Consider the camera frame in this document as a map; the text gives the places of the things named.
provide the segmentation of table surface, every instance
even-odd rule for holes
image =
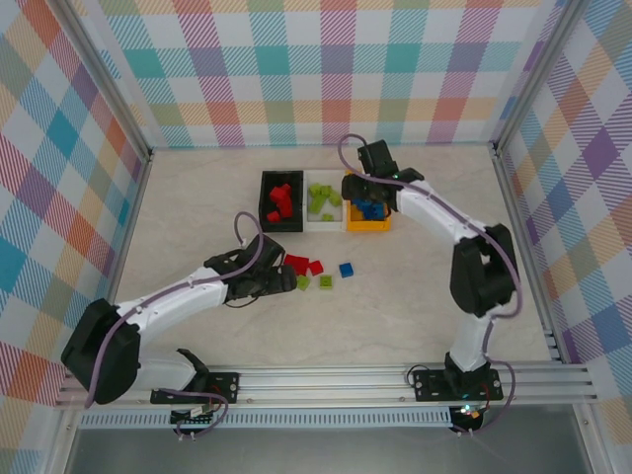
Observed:
[[[356,155],[347,149],[351,159]],[[414,167],[464,212],[509,226],[484,146],[402,146],[391,154]],[[159,151],[125,262],[117,301],[187,276],[211,256],[237,248],[233,216],[256,213],[263,170],[341,168],[333,147]],[[243,233],[252,237],[246,219]],[[450,246],[413,220],[393,215],[385,233],[272,234],[294,255],[320,260],[333,290],[316,278],[306,291],[259,299],[243,309],[202,311],[148,349],[187,348],[210,365],[384,364],[443,361],[463,314],[449,294]],[[355,275],[342,279],[338,265]],[[524,269],[520,265],[520,274]],[[496,325],[490,355],[546,360],[549,353],[524,277],[522,314]]]

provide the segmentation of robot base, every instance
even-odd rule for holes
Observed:
[[[440,370],[414,370],[413,385],[415,386],[415,399],[418,402],[485,402],[488,395],[483,385],[487,386],[490,401],[503,400],[503,387],[498,371],[489,369],[486,378],[481,384],[457,396],[445,378],[443,369]]]

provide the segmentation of colorful checkered wall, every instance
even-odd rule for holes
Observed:
[[[505,123],[507,122],[507,118],[510,116],[510,114],[514,110],[515,102],[517,101],[518,97],[520,97],[520,94],[522,93],[524,86],[526,85],[527,81],[531,77],[533,66],[535,66],[538,59],[540,58],[540,55],[544,51],[544,46],[546,42],[549,41],[549,39],[551,38],[551,34],[555,30],[555,27],[557,26],[557,22],[560,19],[562,11],[564,10],[564,7],[566,6],[567,3],[568,3],[568,0],[556,0],[555,6],[549,13],[548,18],[546,19],[546,23],[544,24],[544,27],[542,28],[540,35],[538,36],[537,41],[535,42],[535,45],[533,46],[533,49],[531,50],[529,58],[526,60],[526,62],[524,62],[524,65],[522,66],[522,70],[520,71],[518,79],[513,84],[512,94],[510,95],[507,102],[505,103],[505,106],[503,107],[503,112],[501,113],[501,117],[496,123],[496,127],[494,128],[494,133],[492,133],[493,141],[498,140],[503,130],[503,127],[505,126]]]
[[[0,473],[35,472],[141,162],[44,0],[0,2]]]
[[[148,140],[195,147],[487,142],[555,2],[73,3]]]
[[[555,323],[632,472],[632,1],[592,0],[505,161]]]

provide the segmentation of red block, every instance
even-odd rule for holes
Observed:
[[[270,200],[276,204],[287,198],[289,198],[289,195],[287,194],[287,191],[283,188],[275,186],[273,190],[270,191]]]
[[[320,263],[320,260],[316,260],[309,263],[309,271],[314,277],[316,277],[317,275],[323,273],[325,270],[323,269],[323,264]]]
[[[297,275],[306,276],[307,268],[309,267],[309,259],[306,257],[296,257],[295,255],[287,254],[285,256],[285,260],[283,260],[283,264],[292,266]]]
[[[280,216],[283,219],[289,219],[293,215],[291,200],[284,199],[281,202],[279,202],[276,206],[278,207],[278,210],[280,211]]]
[[[268,222],[280,222],[280,215],[278,214],[278,211],[276,210],[268,214],[267,218],[268,218]]]

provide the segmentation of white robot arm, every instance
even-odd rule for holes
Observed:
[[[385,203],[389,211],[411,217],[453,248],[450,292],[465,314],[445,355],[442,377],[455,398],[478,391],[490,380],[490,364],[483,353],[490,321],[504,313],[516,290],[510,269],[497,252],[500,248],[515,269],[509,229],[472,219],[440,198],[420,173],[410,168],[400,171],[383,140],[359,148],[358,157],[366,175],[344,177],[344,199]],[[341,159],[350,168],[342,153]],[[498,245],[490,246],[490,240]]]
[[[105,299],[92,302],[61,361],[99,404],[116,400],[132,386],[208,391],[208,370],[191,352],[178,350],[191,363],[187,364],[184,359],[143,359],[141,350],[204,309],[294,290],[294,269],[277,264],[279,258],[282,262],[283,247],[261,235],[261,250],[258,236],[247,248],[212,257],[190,276],[141,298],[116,305]]]

